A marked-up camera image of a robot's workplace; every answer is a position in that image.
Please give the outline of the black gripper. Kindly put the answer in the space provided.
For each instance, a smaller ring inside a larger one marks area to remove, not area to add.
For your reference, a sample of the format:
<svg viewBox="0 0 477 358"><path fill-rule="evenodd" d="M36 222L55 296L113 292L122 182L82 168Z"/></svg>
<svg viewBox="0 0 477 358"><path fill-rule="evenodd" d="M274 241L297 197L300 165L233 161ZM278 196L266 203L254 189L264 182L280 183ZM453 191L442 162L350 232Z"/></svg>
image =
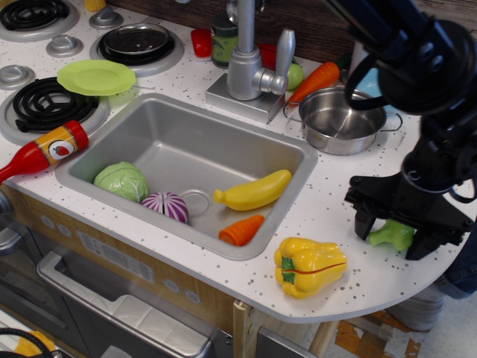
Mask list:
<svg viewBox="0 0 477 358"><path fill-rule="evenodd" d="M454 190L467 180L439 182L432 178L420 185L417 173L398 173L389 177L354 176L345 201L356 210L355 233L366 240L376 219L393 219L415 229L413 242L407 250L407 260L421 260L447 242L461 242L465 233L476 226L473 219L449 203L449 193L462 204L471 198L462 198Z"/></svg>

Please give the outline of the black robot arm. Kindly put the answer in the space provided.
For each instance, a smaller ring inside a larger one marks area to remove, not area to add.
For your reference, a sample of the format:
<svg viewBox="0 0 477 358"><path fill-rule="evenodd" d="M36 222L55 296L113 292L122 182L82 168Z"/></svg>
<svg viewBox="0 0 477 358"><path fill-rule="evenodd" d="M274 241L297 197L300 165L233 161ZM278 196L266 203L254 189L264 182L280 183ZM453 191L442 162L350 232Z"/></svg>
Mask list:
<svg viewBox="0 0 477 358"><path fill-rule="evenodd" d="M391 105L421 118L420 138L392 176L355 176L346 200L355 232L377 219L415 230L407 251L420 260L442 245L458 245L474 221L445 194L476 179L476 43L461 25L437 20L411 1L331 1L367 56L345 88L357 110Z"/></svg>

